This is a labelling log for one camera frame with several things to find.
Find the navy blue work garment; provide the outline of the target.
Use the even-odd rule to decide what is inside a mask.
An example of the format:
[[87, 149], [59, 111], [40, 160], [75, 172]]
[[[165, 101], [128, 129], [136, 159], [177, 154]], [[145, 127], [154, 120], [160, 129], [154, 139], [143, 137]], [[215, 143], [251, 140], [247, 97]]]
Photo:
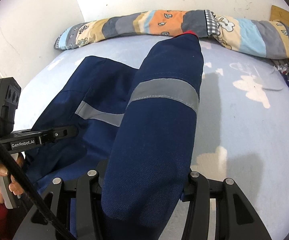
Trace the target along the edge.
[[107, 160], [105, 237], [158, 239], [189, 174], [203, 65], [191, 31], [155, 44], [139, 69], [83, 59], [33, 126], [78, 129], [73, 138], [26, 152], [26, 174], [36, 190]]

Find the long patchwork cartoon pillow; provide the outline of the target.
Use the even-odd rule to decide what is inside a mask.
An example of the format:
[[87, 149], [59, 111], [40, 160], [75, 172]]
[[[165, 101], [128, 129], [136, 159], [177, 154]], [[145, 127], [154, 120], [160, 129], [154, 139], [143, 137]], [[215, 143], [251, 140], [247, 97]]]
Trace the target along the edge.
[[280, 21], [256, 21], [216, 15], [210, 10], [151, 10], [76, 24], [55, 41], [69, 50], [128, 35], [173, 37], [194, 33], [213, 37], [223, 47], [274, 60], [289, 59], [289, 27]]

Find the brown wooden headboard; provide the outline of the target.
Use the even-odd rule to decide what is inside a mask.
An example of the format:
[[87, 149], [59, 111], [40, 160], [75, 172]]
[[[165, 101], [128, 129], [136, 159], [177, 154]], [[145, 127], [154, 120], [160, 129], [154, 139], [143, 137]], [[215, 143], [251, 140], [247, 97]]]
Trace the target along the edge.
[[285, 9], [272, 5], [270, 12], [270, 20], [278, 20], [289, 27], [289, 12]]

